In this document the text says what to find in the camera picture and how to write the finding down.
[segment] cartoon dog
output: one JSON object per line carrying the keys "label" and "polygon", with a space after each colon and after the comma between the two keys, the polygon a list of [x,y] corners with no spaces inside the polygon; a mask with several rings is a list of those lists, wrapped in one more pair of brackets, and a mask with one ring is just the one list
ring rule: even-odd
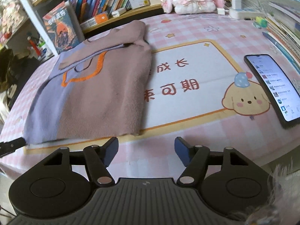
{"label": "cartoon dog", "polygon": [[255,116],[267,112],[270,102],[262,87],[249,81],[251,73],[238,73],[227,88],[222,105],[242,116]]}

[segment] phone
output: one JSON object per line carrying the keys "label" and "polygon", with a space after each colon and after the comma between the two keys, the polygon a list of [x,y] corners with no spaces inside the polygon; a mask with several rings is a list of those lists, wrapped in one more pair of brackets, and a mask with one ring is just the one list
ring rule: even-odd
{"label": "phone", "polygon": [[268,96],[283,128],[300,123],[300,95],[275,60],[267,54],[246,55],[245,63]]}

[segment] orange stripe on sweater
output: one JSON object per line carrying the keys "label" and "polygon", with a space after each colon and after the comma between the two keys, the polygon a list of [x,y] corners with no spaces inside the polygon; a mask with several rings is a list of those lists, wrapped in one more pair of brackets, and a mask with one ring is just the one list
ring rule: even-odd
{"label": "orange stripe on sweater", "polygon": [[86,77],[72,78],[72,79],[70,79],[68,82],[66,82],[66,80],[67,80],[67,72],[68,72],[68,71],[66,71],[66,72],[63,74],[63,76],[62,76],[62,83],[61,83],[61,86],[62,86],[62,87],[66,87],[66,86],[68,85],[68,83],[70,83],[70,82],[83,82],[83,81],[85,81],[85,80],[88,80],[88,79],[90,79],[90,78],[96,76],[98,73],[101,72],[101,70],[102,70],[102,68],[103,68],[104,56],[105,56],[106,53],[107,53],[107,51],[102,52],[102,53],[99,55],[96,70],[95,70],[93,73],[91,73],[90,75],[86,76]]}

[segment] pink and white gingham pattern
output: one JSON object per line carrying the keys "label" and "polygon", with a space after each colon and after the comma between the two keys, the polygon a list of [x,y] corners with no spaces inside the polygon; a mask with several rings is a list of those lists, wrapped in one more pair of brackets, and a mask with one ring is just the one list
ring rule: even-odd
{"label": "pink and white gingham pattern", "polygon": [[[249,71],[244,62],[245,55],[270,54],[291,80],[300,81],[300,76],[292,65],[251,21],[238,21],[216,14],[163,14],[142,21],[147,24],[148,33],[145,39],[153,50],[211,39],[217,41],[244,71]],[[4,125],[0,141],[10,141],[22,136],[31,102],[56,60],[57,58],[52,58],[41,65],[29,79]],[[184,166],[174,152],[174,139],[177,136],[183,137],[191,145],[202,144],[213,151],[222,151],[226,146],[233,146],[248,158],[259,160],[262,165],[299,145],[300,126],[284,130],[272,107],[268,112],[255,116],[254,121],[249,117],[234,115],[185,130],[123,143],[109,167],[110,173],[115,179],[121,176],[178,177]],[[18,150],[0,159],[0,167],[8,175],[11,170],[13,176],[13,172],[23,173],[45,156],[46,154],[25,155],[23,150]]]}

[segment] yellow star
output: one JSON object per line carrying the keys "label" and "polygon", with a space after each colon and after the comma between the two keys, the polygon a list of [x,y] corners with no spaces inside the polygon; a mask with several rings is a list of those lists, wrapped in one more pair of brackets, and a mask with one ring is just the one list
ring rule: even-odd
{"label": "yellow star", "polygon": [[167,34],[166,35],[166,37],[168,37],[168,38],[171,38],[171,37],[174,37],[175,36],[175,34]]}

